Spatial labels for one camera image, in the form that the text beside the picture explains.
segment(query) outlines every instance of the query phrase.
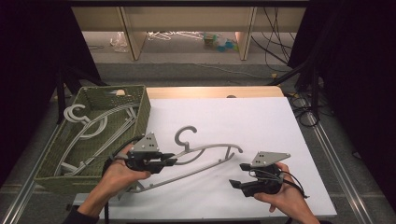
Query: hanger hook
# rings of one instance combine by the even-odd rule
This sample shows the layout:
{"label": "hanger hook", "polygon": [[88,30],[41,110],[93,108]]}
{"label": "hanger hook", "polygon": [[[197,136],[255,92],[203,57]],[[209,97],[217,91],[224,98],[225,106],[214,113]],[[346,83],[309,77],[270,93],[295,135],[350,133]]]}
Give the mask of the hanger hook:
{"label": "hanger hook", "polygon": [[196,129],[194,126],[190,126],[190,125],[189,125],[189,126],[182,127],[182,128],[179,129],[179,130],[176,132],[176,134],[175,134],[175,142],[176,142],[176,144],[178,144],[179,146],[184,146],[184,150],[185,150],[186,152],[188,152],[188,151],[190,151],[190,143],[189,143],[189,142],[181,142],[180,139],[179,139],[180,134],[183,133],[183,132],[186,131],[186,130],[191,130],[191,131],[193,131],[194,133],[197,133],[197,129]]}

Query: wrist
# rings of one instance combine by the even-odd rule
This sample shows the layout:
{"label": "wrist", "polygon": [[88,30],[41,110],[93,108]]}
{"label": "wrist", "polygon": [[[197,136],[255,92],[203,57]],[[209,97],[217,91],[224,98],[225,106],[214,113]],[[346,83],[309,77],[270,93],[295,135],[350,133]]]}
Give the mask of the wrist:
{"label": "wrist", "polygon": [[298,220],[301,224],[319,224],[319,220],[314,216],[304,217]]}
{"label": "wrist", "polygon": [[98,217],[110,198],[111,196],[98,185],[91,191],[84,203],[78,208],[78,211],[88,217]]}

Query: person's right hand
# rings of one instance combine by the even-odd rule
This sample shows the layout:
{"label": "person's right hand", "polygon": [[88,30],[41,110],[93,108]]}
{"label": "person's right hand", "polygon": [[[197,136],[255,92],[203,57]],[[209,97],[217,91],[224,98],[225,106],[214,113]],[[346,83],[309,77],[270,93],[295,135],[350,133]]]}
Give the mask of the person's right hand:
{"label": "person's right hand", "polygon": [[[286,164],[277,162],[276,165],[280,170],[290,172]],[[284,179],[294,183],[288,174],[285,174]],[[288,217],[296,219],[300,223],[319,223],[300,191],[289,184],[283,184],[277,194],[256,193],[254,194],[254,198],[271,204],[269,210],[271,213],[278,208]]]}

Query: black cable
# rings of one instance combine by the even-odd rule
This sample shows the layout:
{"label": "black cable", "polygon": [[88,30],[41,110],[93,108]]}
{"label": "black cable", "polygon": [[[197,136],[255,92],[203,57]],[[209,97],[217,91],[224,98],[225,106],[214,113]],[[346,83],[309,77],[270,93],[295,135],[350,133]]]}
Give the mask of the black cable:
{"label": "black cable", "polygon": [[275,34],[277,40],[278,40],[279,43],[280,43],[280,46],[281,46],[283,55],[285,56],[285,59],[288,60],[288,59],[289,59],[289,54],[286,52],[285,48],[283,47],[282,40],[280,39],[280,34],[279,34],[279,26],[277,25],[277,12],[278,12],[278,8],[275,7],[275,20],[274,20],[274,24],[271,22],[271,19],[270,19],[270,17],[268,16],[268,13],[267,13],[267,10],[265,9],[265,7],[264,7],[263,9],[264,9],[265,16],[267,17],[267,20],[270,22],[270,26],[271,26],[271,29],[272,29],[272,33],[271,33],[271,36],[270,36],[270,40],[271,40],[271,38],[272,38],[272,34]]}
{"label": "black cable", "polygon": [[[119,154],[122,151],[123,148],[125,148],[126,146],[128,146],[132,142],[139,141],[142,138],[143,138],[143,136],[135,136],[135,137],[131,138],[130,140],[124,142],[119,148],[117,148],[117,150],[115,150],[111,154],[111,156],[108,157],[108,159],[105,161],[105,164],[103,165],[102,176],[105,174],[106,170],[111,165],[111,163],[113,163],[114,157],[116,157],[117,154]],[[108,217],[108,202],[105,204],[105,223],[106,224],[110,223],[110,220],[109,220],[109,217]]]}
{"label": "black cable", "polygon": [[287,49],[291,49],[291,47],[289,47],[287,45],[283,45],[283,44],[277,43],[273,40],[270,40],[270,38],[268,38],[263,32],[262,32],[262,36],[264,36],[264,38],[267,39],[268,41],[270,41],[272,44],[283,46],[284,48],[287,48]]}
{"label": "black cable", "polygon": [[285,180],[285,179],[283,180],[283,182],[285,182],[285,183],[287,183],[287,184],[289,184],[289,185],[292,185],[293,187],[297,188],[297,190],[300,191],[301,195],[302,195],[305,199],[309,198],[308,196],[305,195],[303,186],[301,185],[300,181],[298,181],[298,179],[297,179],[294,175],[292,175],[291,173],[286,172],[286,171],[281,171],[281,173],[290,175],[293,179],[295,179],[295,180],[297,181],[298,185],[294,184],[293,182],[290,182],[289,180]]}
{"label": "black cable", "polygon": [[[296,100],[304,100],[304,104],[302,106],[297,106],[295,104]],[[308,106],[305,103],[305,101],[306,101],[305,98],[300,98],[300,97],[290,98],[289,99],[290,105],[294,108],[292,110],[293,113],[294,114],[299,113],[299,114],[297,114],[295,116],[295,118],[298,119],[298,121],[300,122],[301,125],[303,125],[303,126],[305,126],[307,128],[312,128],[312,127],[315,127],[316,125],[318,125],[318,123],[320,121],[320,118],[318,117],[318,115],[316,113],[313,112],[314,111],[313,108],[311,106]],[[307,124],[306,122],[303,121],[304,116],[308,116],[308,113],[311,113],[313,115],[313,117],[314,117],[314,123],[313,124],[312,123]]]}
{"label": "black cable", "polygon": [[289,35],[291,36],[291,38],[294,40],[296,40],[296,37],[294,37],[291,33],[289,33]]}
{"label": "black cable", "polygon": [[271,52],[270,50],[266,49],[265,47],[263,47],[261,44],[259,44],[256,39],[254,39],[254,37],[252,36],[251,39],[259,46],[259,48],[263,49],[265,52],[271,54],[274,58],[277,58],[278,60],[280,60],[283,64],[288,64],[288,62],[286,62],[285,60],[279,58],[278,56],[276,56],[273,52]]}
{"label": "black cable", "polygon": [[283,55],[285,56],[286,60],[289,60],[290,56],[289,56],[288,52],[286,51],[284,45],[282,44],[282,40],[281,40],[281,38],[280,38],[279,25],[278,25],[278,23],[277,23],[277,12],[278,12],[278,7],[275,7],[274,29],[275,29],[275,27],[276,27],[276,31],[277,31],[277,32],[275,31],[275,34],[276,34],[277,40],[278,40],[279,43],[280,43],[280,47],[282,48]]}

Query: table surface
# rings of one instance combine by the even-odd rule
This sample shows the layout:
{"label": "table surface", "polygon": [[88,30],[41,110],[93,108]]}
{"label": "table surface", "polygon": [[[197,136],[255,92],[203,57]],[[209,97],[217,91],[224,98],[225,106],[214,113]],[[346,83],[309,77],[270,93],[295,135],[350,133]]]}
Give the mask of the table surface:
{"label": "table surface", "polygon": [[[187,97],[188,90],[192,98]],[[242,172],[239,164],[251,162],[258,151],[290,153],[291,157],[283,162],[310,196],[307,202],[314,214],[336,215],[287,98],[263,97],[281,96],[275,90],[276,87],[148,88],[151,111],[147,131],[155,133],[161,152],[178,153],[184,149],[174,139],[176,131],[187,125],[198,132],[184,132],[180,140],[189,141],[192,148],[229,143],[240,146],[244,152],[232,150],[235,155],[229,161],[199,174],[141,193],[126,193],[120,201],[112,199],[110,218],[166,222],[283,217],[279,211],[269,213],[269,204],[245,198],[241,190],[233,189],[229,183],[229,179],[255,180]],[[162,99],[155,99],[157,93],[162,93]],[[225,98],[230,94],[238,98]],[[184,175],[224,158],[225,151],[220,147],[208,149],[197,161],[165,167],[160,174],[141,183],[148,186]],[[82,203],[86,196],[78,194],[75,204]]]}

